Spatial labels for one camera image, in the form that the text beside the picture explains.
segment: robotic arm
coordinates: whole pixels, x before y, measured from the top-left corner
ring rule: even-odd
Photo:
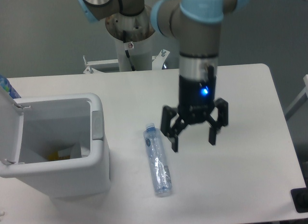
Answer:
[[[78,0],[90,22],[106,18],[114,38],[120,71],[151,70],[150,8],[144,0]]]
[[[210,124],[209,142],[216,143],[220,128],[228,125],[228,103],[215,99],[221,22],[226,13],[249,0],[161,0],[152,9],[156,31],[180,41],[179,105],[163,107],[161,131],[178,151],[178,136],[188,125]],[[211,113],[218,109],[218,118]]]
[[[106,19],[109,33],[127,43],[153,34],[145,15],[144,0],[78,0],[90,21]],[[215,100],[221,22],[224,14],[244,7],[249,0],[161,0],[152,9],[151,23],[157,32],[180,41],[178,107],[164,106],[161,131],[178,151],[179,134],[188,125],[210,124],[209,142],[216,143],[221,127],[228,125],[228,102]],[[136,62],[143,61],[143,56]],[[211,117],[218,109],[218,118]]]

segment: gray wall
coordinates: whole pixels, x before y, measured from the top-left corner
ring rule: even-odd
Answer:
[[[150,6],[157,0],[146,0]],[[308,2],[251,0],[225,16],[220,65],[265,63],[283,108],[304,87],[308,73]],[[156,35],[153,54],[174,55],[178,44]],[[88,61],[115,59],[104,22],[89,24],[76,0],[0,0],[0,72],[7,77],[80,74]],[[306,156],[308,105],[289,121],[295,146]]]

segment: blue led light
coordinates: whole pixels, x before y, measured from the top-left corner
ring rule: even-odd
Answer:
[[[202,88],[201,89],[201,95],[206,96],[208,94],[208,87]]]

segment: blue bottle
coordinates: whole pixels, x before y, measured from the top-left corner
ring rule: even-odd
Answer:
[[[160,130],[155,128],[153,123],[147,124],[143,136],[149,157],[154,191],[158,195],[169,195],[172,184]]]
[[[13,99],[20,98],[17,91],[11,86],[7,78],[0,75],[0,87],[2,87]]]

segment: yellow object in trash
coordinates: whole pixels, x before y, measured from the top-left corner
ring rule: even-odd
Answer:
[[[71,149],[72,148],[67,148],[64,150],[60,150],[58,152],[54,152],[50,154],[47,159],[49,161],[54,161],[54,160],[67,160],[71,158]]]

